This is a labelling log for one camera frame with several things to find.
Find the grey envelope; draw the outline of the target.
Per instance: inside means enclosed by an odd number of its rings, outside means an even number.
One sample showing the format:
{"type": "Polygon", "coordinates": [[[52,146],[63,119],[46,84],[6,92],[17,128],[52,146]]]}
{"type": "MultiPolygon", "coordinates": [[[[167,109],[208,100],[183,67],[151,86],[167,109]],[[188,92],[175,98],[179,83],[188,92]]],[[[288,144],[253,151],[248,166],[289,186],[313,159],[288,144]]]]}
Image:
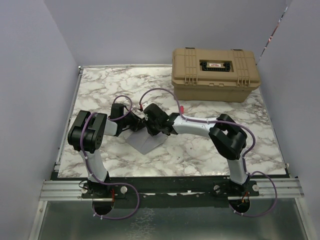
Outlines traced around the grey envelope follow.
{"type": "Polygon", "coordinates": [[[166,141],[167,137],[167,135],[161,132],[155,136],[151,136],[144,128],[140,131],[133,132],[126,139],[126,142],[141,154],[146,155],[153,149],[162,145],[166,141]]]}

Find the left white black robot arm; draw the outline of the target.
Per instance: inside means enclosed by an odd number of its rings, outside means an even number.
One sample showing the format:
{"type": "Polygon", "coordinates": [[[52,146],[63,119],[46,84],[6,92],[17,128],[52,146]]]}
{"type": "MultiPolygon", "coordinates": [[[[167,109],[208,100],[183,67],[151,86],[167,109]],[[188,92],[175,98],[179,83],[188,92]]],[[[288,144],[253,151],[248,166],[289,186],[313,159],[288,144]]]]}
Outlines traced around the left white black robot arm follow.
{"type": "Polygon", "coordinates": [[[105,113],[80,110],[68,132],[67,142],[82,157],[88,180],[94,182],[93,191],[97,196],[106,197],[111,190],[109,173],[104,167],[100,147],[103,137],[118,137],[122,132],[139,131],[143,120],[127,109],[122,103],[111,105],[110,116],[105,113]]]}

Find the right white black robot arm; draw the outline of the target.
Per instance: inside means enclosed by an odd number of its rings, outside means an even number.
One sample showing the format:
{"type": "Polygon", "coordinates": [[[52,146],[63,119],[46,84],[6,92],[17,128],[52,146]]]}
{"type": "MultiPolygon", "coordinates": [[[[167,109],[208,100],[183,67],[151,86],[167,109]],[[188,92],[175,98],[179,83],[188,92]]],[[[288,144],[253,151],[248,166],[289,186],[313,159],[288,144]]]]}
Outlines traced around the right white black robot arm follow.
{"type": "Polygon", "coordinates": [[[167,136],[189,134],[211,139],[218,153],[227,159],[230,171],[230,191],[240,196],[248,189],[249,176],[246,173],[242,152],[247,146],[247,134],[227,114],[217,119],[182,117],[179,113],[168,115],[152,103],[144,110],[144,124],[151,136],[163,133],[167,136]]]}

